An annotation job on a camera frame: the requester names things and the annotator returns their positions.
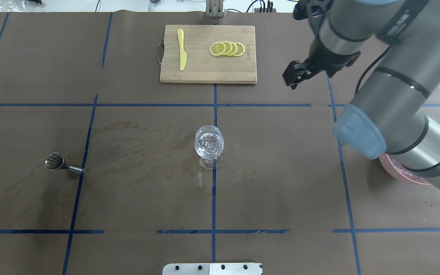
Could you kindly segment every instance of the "yellow knife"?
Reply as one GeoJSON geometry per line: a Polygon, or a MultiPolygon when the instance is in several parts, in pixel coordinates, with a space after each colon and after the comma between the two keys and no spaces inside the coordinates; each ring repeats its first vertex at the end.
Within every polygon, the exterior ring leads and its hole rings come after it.
{"type": "Polygon", "coordinates": [[[183,29],[178,29],[178,41],[180,42],[180,70],[184,70],[186,66],[186,59],[188,55],[184,51],[184,31],[183,29]]]}

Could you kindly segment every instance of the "cutting board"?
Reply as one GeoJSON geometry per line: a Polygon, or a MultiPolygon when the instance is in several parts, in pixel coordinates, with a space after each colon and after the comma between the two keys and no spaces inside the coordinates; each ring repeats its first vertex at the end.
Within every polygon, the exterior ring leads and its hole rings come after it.
{"type": "Polygon", "coordinates": [[[254,26],[166,25],[160,81],[169,83],[255,84],[256,35],[254,26]],[[188,59],[180,70],[178,29],[184,30],[188,59]],[[210,45],[227,40],[241,42],[246,52],[240,57],[212,56],[210,45]]]}

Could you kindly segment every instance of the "gray robotic arm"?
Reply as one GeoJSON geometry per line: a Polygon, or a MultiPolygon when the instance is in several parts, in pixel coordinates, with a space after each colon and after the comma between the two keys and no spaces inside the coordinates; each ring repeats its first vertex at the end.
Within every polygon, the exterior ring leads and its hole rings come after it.
{"type": "Polygon", "coordinates": [[[323,70],[332,77],[377,35],[391,48],[333,132],[369,159],[387,152],[440,189],[440,125],[420,111],[440,84],[440,0],[314,2],[300,0],[295,6],[295,19],[309,18],[316,39],[309,58],[290,63],[286,84],[294,89],[323,70]]]}

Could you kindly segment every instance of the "light blue cap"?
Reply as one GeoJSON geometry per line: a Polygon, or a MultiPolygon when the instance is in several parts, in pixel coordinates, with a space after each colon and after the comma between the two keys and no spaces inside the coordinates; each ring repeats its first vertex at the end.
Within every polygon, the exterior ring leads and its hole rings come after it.
{"type": "Polygon", "coordinates": [[[344,107],[344,112],[332,127],[334,135],[354,150],[374,160],[386,151],[386,142],[379,129],[360,108],[352,104],[344,107]]]}
{"type": "Polygon", "coordinates": [[[398,1],[400,0],[354,0],[354,2],[372,6],[389,5],[398,1]]]}

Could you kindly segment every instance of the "knife handle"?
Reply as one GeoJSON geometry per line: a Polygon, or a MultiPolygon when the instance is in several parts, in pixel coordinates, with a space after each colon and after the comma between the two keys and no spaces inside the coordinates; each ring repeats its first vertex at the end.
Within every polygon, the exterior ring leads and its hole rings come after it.
{"type": "Polygon", "coordinates": [[[180,50],[184,50],[184,31],[183,29],[178,29],[178,40],[180,42],[180,50]]]}

